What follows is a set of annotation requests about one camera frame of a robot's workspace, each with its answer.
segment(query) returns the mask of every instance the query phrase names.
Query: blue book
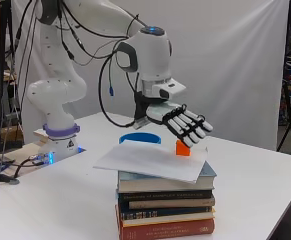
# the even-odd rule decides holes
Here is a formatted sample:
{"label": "blue book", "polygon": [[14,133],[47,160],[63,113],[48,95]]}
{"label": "blue book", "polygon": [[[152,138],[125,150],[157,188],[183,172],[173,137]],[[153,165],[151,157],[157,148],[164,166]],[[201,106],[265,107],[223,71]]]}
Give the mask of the blue book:
{"label": "blue book", "polygon": [[214,189],[215,171],[208,164],[204,166],[198,176],[196,184],[170,180],[149,175],[119,172],[118,192],[155,192],[155,191],[185,191],[185,190],[212,190]]}

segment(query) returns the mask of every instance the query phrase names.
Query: red book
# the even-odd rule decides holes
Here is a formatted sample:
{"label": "red book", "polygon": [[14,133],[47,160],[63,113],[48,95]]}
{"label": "red book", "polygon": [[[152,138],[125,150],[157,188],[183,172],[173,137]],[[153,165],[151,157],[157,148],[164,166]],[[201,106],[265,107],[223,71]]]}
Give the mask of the red book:
{"label": "red book", "polygon": [[211,234],[215,228],[214,219],[122,227],[122,221],[118,217],[117,223],[120,240],[152,240]]}

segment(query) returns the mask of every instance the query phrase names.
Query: book spine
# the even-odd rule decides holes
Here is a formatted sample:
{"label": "book spine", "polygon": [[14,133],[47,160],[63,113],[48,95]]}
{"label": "book spine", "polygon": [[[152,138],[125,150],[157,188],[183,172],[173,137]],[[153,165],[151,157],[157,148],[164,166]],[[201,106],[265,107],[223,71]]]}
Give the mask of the book spine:
{"label": "book spine", "polygon": [[172,200],[172,199],[206,199],[212,197],[212,190],[199,191],[167,191],[167,192],[140,192],[119,193],[119,202]]}
{"label": "book spine", "polygon": [[198,208],[158,208],[142,210],[121,210],[121,220],[132,220],[141,218],[163,217],[169,215],[180,215],[190,213],[211,212],[212,207]]}
{"label": "book spine", "polygon": [[152,240],[211,234],[214,228],[214,219],[124,227],[120,229],[120,240]]}
{"label": "book spine", "polygon": [[182,200],[154,200],[129,202],[130,209],[146,208],[181,208],[181,207],[211,207],[215,199],[182,199]]}

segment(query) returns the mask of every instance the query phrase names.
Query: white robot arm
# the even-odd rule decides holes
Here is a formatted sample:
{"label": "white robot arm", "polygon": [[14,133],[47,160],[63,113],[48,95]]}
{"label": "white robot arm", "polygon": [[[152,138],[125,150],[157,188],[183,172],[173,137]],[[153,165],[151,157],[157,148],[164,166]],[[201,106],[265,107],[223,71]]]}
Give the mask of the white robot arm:
{"label": "white robot arm", "polygon": [[107,31],[121,34],[116,36],[120,42],[107,61],[117,54],[121,69],[138,73],[141,90],[134,92],[136,121],[148,118],[166,125],[188,147],[204,138],[204,131],[212,131],[204,117],[188,111],[186,105],[169,102],[185,86],[171,77],[172,49],[163,29],[146,26],[108,0],[38,0],[36,4],[36,16],[41,22],[42,56],[55,76],[31,84],[27,92],[32,104],[46,115],[44,129],[50,141],[42,152],[55,152],[57,159],[76,154],[75,134],[79,127],[62,105],[86,95],[85,81],[75,72],[70,59],[73,56],[63,40],[70,32],[59,29],[66,26],[62,21],[64,14],[81,23],[84,29],[97,31],[93,33],[99,36],[106,37]]}

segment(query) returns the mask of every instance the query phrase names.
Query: orange cube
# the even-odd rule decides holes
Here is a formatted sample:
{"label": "orange cube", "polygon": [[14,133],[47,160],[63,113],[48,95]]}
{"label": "orange cube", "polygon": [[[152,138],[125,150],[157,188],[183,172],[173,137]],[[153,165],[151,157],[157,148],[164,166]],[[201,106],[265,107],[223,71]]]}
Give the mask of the orange cube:
{"label": "orange cube", "polygon": [[181,140],[176,141],[176,155],[178,156],[190,156],[191,149],[187,147]]}

